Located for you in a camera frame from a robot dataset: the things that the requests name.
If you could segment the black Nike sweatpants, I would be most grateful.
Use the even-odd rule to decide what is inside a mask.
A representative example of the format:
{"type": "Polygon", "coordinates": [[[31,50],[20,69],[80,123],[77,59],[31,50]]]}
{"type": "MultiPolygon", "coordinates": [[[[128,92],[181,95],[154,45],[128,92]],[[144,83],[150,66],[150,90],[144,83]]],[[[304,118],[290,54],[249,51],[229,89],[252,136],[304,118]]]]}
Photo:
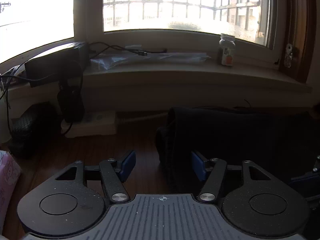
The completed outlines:
{"type": "Polygon", "coordinates": [[[315,184],[291,183],[319,155],[319,111],[305,107],[173,107],[155,132],[161,176],[170,192],[200,189],[192,154],[239,166],[250,160],[304,197],[315,184]]]}

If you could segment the white power strip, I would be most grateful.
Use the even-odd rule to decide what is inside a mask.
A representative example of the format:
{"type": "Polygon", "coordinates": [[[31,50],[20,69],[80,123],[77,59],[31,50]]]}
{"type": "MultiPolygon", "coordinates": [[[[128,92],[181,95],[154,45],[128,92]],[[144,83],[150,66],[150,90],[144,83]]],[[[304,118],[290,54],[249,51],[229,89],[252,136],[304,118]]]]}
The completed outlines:
{"type": "Polygon", "coordinates": [[[92,112],[85,115],[82,122],[73,124],[65,134],[68,138],[93,135],[113,135],[117,132],[117,115],[115,111],[92,112]]]}

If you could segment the black woven case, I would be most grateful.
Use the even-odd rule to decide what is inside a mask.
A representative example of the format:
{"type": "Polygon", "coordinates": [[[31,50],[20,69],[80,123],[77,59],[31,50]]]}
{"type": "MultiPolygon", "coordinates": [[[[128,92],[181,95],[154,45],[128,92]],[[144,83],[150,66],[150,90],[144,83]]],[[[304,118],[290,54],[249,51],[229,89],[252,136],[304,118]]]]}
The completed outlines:
{"type": "Polygon", "coordinates": [[[42,155],[61,138],[61,116],[51,102],[31,105],[14,123],[10,151],[16,157],[42,155]]]}

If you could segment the black power adapter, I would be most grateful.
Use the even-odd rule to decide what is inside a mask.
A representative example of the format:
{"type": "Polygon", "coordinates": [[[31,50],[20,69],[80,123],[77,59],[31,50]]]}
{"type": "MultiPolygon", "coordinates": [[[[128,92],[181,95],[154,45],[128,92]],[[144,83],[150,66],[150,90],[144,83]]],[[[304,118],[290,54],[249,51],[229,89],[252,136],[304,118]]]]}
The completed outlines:
{"type": "Polygon", "coordinates": [[[82,122],[85,116],[84,103],[81,96],[83,78],[80,84],[70,86],[67,80],[59,81],[59,92],[57,101],[63,119],[68,124],[77,124],[82,122]]]}

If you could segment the pink tissue pack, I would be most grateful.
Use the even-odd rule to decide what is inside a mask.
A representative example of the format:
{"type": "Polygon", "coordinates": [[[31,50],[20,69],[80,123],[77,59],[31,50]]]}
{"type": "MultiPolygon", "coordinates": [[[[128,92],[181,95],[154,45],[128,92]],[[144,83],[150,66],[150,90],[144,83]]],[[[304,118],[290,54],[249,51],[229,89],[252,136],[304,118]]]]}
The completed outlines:
{"type": "Polygon", "coordinates": [[[0,219],[1,232],[7,213],[10,198],[17,180],[21,174],[21,168],[7,151],[1,151],[0,166],[0,219]]]}

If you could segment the clear plastic bag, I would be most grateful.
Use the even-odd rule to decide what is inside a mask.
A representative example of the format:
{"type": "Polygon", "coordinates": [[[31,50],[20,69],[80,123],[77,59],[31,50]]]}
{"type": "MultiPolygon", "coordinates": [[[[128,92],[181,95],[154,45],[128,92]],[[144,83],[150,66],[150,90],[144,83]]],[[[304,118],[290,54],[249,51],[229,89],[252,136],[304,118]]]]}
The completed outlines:
{"type": "Polygon", "coordinates": [[[140,63],[191,63],[201,64],[212,58],[207,53],[150,53],[138,55],[129,51],[108,52],[94,55],[89,60],[86,72],[104,72],[116,66],[140,63]]]}

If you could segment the black box device on sill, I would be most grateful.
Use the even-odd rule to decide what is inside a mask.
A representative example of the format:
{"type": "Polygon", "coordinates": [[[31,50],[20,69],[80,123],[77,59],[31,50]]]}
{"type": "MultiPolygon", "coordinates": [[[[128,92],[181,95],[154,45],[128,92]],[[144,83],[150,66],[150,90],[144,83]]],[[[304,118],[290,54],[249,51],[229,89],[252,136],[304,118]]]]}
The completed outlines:
{"type": "Polygon", "coordinates": [[[48,49],[24,64],[32,88],[79,77],[88,65],[89,45],[86,42],[72,42],[48,49]]]}

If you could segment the small orange picture carton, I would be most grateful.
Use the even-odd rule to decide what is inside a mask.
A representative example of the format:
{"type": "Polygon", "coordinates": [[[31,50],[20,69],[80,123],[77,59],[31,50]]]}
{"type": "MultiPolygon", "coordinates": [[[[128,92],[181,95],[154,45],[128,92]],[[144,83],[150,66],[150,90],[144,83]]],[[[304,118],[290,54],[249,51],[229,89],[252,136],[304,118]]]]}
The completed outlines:
{"type": "Polygon", "coordinates": [[[235,37],[221,34],[218,49],[218,63],[223,66],[232,66],[235,53],[235,37]]]}

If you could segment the brown wooden window frame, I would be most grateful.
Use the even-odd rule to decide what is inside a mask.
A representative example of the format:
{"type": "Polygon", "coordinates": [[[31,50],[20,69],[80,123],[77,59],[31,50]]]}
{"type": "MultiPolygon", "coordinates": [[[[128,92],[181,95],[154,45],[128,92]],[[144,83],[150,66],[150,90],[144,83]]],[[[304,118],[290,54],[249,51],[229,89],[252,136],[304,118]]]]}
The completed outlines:
{"type": "Polygon", "coordinates": [[[286,0],[284,47],[279,70],[300,83],[306,83],[316,39],[316,0],[286,0]],[[290,68],[284,66],[287,44],[293,45],[290,68]]]}

